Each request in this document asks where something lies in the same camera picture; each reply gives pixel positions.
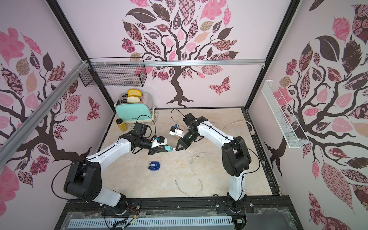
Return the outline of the teal usb charger block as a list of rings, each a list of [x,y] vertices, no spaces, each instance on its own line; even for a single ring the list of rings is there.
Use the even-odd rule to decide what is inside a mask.
[[[165,145],[165,146],[164,146],[164,150],[165,150],[166,152],[172,152],[172,151],[173,151],[173,148],[172,148],[171,146],[167,146],[167,145]]]

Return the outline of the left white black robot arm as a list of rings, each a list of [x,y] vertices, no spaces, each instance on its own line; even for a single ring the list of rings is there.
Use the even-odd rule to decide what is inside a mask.
[[[135,148],[148,150],[149,155],[170,152],[163,136],[147,138],[148,126],[135,123],[134,128],[117,139],[117,141],[81,162],[73,162],[70,166],[64,192],[85,202],[95,202],[124,212],[127,208],[126,196],[103,186],[102,172],[123,155]]]

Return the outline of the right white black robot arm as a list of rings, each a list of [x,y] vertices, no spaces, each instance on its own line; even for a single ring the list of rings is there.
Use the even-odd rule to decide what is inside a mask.
[[[184,133],[178,125],[170,129],[170,135],[178,136],[176,150],[187,150],[197,138],[205,138],[221,149],[222,165],[230,175],[230,187],[227,193],[230,209],[238,211],[246,202],[244,188],[245,177],[252,162],[249,149],[241,136],[230,136],[213,126],[205,117],[195,118],[191,113],[183,118],[187,126]]]

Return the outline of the yellow juice bottle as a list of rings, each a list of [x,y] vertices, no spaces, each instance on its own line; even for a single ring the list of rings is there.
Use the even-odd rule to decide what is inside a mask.
[[[124,121],[120,118],[118,118],[116,120],[116,124],[118,125],[119,129],[122,131],[122,132],[125,132],[127,131],[127,126],[126,124],[124,123]]]

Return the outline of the mint green toaster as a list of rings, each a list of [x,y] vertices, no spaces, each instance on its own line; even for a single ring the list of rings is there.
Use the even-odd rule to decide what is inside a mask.
[[[118,118],[122,119],[125,123],[135,123],[136,121],[141,123],[151,122],[155,119],[155,106],[151,95],[148,93],[142,93],[140,103],[128,103],[128,94],[121,94],[118,101],[115,104],[115,111]]]

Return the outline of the pale bread slice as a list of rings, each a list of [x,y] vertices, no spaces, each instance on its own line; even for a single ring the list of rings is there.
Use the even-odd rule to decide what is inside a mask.
[[[128,103],[140,103],[141,102],[141,98],[137,97],[137,96],[129,96],[127,98],[127,102]]]

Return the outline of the yellow bread slice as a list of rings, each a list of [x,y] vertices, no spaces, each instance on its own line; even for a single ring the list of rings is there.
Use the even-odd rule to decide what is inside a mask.
[[[127,94],[128,94],[128,97],[142,97],[143,96],[143,94],[142,94],[142,92],[141,91],[139,91],[139,90],[137,90],[137,89],[129,89],[128,91],[127,91]]]

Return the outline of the back aluminium rail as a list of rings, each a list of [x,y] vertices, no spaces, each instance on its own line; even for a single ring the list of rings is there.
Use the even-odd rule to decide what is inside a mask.
[[[169,66],[223,66],[223,65],[265,65],[265,59],[228,59],[228,60],[172,60],[172,61],[106,61],[91,62],[94,65],[141,65],[146,67]]]

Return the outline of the aluminium rail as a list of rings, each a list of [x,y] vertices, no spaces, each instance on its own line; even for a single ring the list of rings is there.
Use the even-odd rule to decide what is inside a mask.
[[[265,59],[228,59],[228,60],[172,60],[172,61],[106,61],[91,62],[94,65],[141,65],[146,67],[169,66],[223,66],[223,65],[265,65]]]
[[[87,61],[83,60],[68,73],[66,78],[53,90],[41,105],[25,120],[19,129],[11,135],[1,147],[1,167],[13,156],[27,137],[38,126],[41,120],[50,112],[56,102],[69,89],[79,76],[79,72],[87,67]]]

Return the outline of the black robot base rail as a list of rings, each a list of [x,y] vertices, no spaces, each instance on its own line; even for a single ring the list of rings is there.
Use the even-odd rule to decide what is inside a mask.
[[[202,227],[143,227],[75,230],[301,230],[302,224],[288,196],[247,196],[238,211],[230,209],[225,196],[129,198],[127,209],[119,214],[102,204],[79,200],[67,202],[55,228],[67,230],[70,219],[99,218],[164,218],[164,217],[231,217],[232,226]]]

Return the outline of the left aluminium rail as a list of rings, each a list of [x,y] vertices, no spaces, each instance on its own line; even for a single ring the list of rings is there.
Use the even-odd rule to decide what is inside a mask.
[[[87,61],[83,60],[68,73],[66,78],[53,90],[41,105],[25,120],[19,129],[11,135],[1,147],[1,167],[13,156],[27,137],[38,126],[41,120],[50,112],[56,102],[69,89],[79,76],[79,72],[87,67]]]

